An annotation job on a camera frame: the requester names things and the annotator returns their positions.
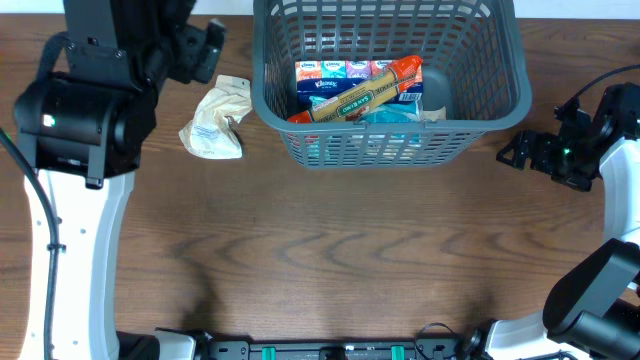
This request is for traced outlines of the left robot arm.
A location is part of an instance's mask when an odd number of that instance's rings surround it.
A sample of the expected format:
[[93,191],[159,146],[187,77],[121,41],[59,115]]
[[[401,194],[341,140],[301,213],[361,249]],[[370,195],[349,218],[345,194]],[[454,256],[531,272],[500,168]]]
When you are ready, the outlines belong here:
[[202,330],[115,325],[119,236],[167,80],[211,80],[225,27],[190,1],[65,0],[3,145],[25,176],[32,229],[24,359],[205,359]]

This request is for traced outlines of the beige paper pouch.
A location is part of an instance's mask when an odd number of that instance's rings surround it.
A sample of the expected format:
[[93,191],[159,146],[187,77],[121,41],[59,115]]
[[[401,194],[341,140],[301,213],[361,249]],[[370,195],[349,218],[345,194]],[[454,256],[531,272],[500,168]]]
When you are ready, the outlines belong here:
[[243,150],[233,126],[239,125],[253,109],[250,90],[247,79],[218,75],[214,87],[196,107],[192,120],[179,132],[185,149],[203,159],[241,158]]

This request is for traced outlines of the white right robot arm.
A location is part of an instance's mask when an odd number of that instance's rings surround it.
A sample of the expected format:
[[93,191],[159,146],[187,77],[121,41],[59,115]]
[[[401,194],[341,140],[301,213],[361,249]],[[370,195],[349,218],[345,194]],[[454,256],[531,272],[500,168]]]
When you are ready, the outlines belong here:
[[562,277],[541,311],[478,328],[459,352],[468,359],[639,359],[639,87],[606,88],[594,115],[571,98],[556,108],[558,133],[522,131],[497,161],[530,167],[588,192],[604,184],[603,243]]

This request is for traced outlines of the brown photo snack bag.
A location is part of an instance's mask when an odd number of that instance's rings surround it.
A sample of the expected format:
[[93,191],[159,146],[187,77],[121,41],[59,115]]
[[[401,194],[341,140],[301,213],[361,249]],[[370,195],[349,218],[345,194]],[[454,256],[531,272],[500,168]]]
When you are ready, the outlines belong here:
[[438,110],[424,110],[422,112],[422,119],[428,122],[435,122],[439,120],[447,119],[447,109],[445,106]]

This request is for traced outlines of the spaghetti pack red ends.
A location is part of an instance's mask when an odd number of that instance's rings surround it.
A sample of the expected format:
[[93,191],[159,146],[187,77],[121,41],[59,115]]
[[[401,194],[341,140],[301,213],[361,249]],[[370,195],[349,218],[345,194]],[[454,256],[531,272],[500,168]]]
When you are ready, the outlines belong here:
[[386,103],[414,102],[421,98],[416,84],[422,83],[422,58],[410,55],[391,61],[375,76],[345,86],[344,91],[311,105],[287,119],[294,124],[357,121]]

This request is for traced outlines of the teal white pouch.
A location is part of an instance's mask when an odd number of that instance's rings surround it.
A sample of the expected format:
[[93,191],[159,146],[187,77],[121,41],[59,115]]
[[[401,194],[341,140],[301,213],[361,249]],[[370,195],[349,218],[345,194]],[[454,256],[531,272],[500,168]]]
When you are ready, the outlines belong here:
[[315,101],[307,111],[288,119],[294,123],[313,122],[368,122],[368,123],[405,123],[419,122],[421,110],[417,102],[406,105],[387,105],[386,100],[396,95],[395,89],[375,97],[371,90],[344,92],[339,96]]

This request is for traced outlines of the multicolour tissue pack box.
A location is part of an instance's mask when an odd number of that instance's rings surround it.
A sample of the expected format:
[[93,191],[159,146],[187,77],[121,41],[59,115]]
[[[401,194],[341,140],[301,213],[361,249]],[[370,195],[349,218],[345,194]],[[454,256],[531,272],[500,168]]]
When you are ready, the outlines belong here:
[[392,60],[299,61],[295,63],[296,95],[300,106],[336,96],[381,75]]

